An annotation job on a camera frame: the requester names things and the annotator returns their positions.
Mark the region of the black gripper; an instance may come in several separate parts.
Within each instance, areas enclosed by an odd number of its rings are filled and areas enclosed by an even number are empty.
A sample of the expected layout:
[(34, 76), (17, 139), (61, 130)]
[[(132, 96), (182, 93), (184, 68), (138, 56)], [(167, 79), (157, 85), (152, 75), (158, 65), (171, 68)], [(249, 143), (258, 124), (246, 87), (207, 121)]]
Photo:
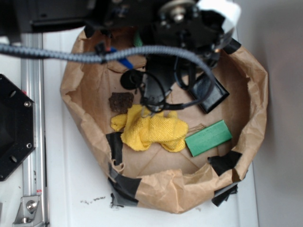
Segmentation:
[(154, 112), (179, 110), (179, 104), (168, 104), (166, 97), (172, 92), (176, 83), (175, 62), (179, 57), (149, 55), (145, 71), (131, 69), (120, 78), (120, 83), (127, 90), (139, 90), (143, 105), (141, 117), (153, 117)]

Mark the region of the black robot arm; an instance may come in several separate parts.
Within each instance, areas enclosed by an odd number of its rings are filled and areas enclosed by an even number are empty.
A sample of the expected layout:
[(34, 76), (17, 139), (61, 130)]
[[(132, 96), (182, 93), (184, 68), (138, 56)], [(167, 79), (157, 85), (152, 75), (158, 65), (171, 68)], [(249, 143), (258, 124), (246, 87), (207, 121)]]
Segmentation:
[[(138, 90), (151, 115), (199, 105), (208, 113), (228, 95), (212, 73), (221, 50), (238, 47), (232, 35), (241, 8), (229, 0), (3, 0), (0, 34), (5, 55), (81, 63), (118, 61), (127, 68), (120, 83)], [(93, 52), (68, 54), (16, 46), (24, 33), (84, 27), (113, 37), (134, 27), (134, 45), (124, 51), (97, 44)]]

